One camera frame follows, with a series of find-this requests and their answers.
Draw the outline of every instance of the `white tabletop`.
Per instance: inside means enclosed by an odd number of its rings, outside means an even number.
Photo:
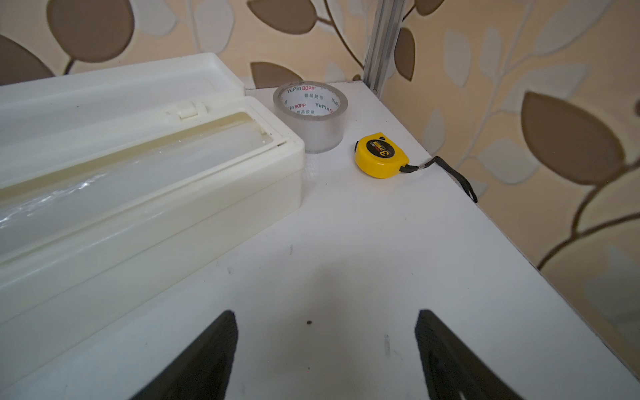
[[[429,155],[364,84],[335,86],[349,99],[344,139],[307,157],[299,210],[0,398],[128,399],[230,309],[239,341],[227,399],[427,399],[413,329],[428,308],[526,400],[640,399],[443,170],[378,180],[357,168],[356,140],[377,132],[414,164]],[[272,93],[252,95],[272,108]]]

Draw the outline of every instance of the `black object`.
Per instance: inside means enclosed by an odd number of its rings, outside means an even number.
[[[372,139],[367,142],[365,148],[374,156],[379,158],[391,158],[396,154],[396,150],[382,139]]]
[[[522,400],[430,310],[415,325],[431,400]]]
[[[451,168],[451,166],[449,166],[449,164],[447,164],[447,162],[444,161],[440,156],[435,156],[434,158],[430,159],[423,166],[407,164],[405,166],[400,167],[400,172],[405,172],[405,173],[415,172],[417,170],[421,170],[423,168],[427,168],[428,166],[430,166],[433,163],[436,163],[437,165],[441,166],[443,170],[445,170],[446,172],[449,173],[449,175],[454,177],[460,183],[460,186],[462,186],[462,190],[465,191],[467,196],[469,196],[471,198],[471,200],[474,201],[474,203],[478,203],[478,197],[476,196],[476,192],[474,192],[474,188],[471,187],[471,184],[469,183],[467,178],[462,176],[462,174],[460,172],[458,172],[458,171],[454,170],[453,168]]]
[[[224,311],[131,400],[223,400],[237,342],[236,316]]]

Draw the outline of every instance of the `black lanyard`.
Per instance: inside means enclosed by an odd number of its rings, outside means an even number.
[[[440,156],[435,156],[434,158],[430,159],[423,166],[416,166],[416,165],[407,164],[405,166],[400,167],[400,172],[405,172],[405,173],[414,172],[414,171],[417,171],[417,170],[421,170],[423,168],[427,168],[429,165],[431,165],[433,163],[436,163],[437,165],[441,166],[443,170],[445,170],[446,172],[449,173],[449,175],[454,177],[460,183],[460,186],[462,186],[462,190],[465,191],[467,196],[469,196],[471,198],[471,200],[474,201],[474,203],[478,203],[478,197],[476,197],[476,194],[474,193],[474,188],[471,187],[471,184],[469,183],[467,178],[462,176],[462,174],[460,172],[458,172],[458,171],[454,170],[453,168],[451,168],[451,166],[449,166],[449,164],[447,164],[447,162],[444,161]]]

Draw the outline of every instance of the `tape measure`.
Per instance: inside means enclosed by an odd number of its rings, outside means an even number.
[[[382,132],[358,140],[353,151],[356,154],[356,164],[360,169],[367,175],[379,179],[391,178],[401,172],[414,172],[436,163],[460,183],[462,190],[474,203],[478,203],[469,181],[441,157],[435,156],[423,166],[409,165],[409,157]]]

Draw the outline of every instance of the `wallpaper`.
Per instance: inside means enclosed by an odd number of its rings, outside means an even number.
[[[0,84],[199,52],[247,88],[362,75],[377,0],[2,0]]]
[[[638,15],[637,0],[411,1],[382,95],[635,372]]]

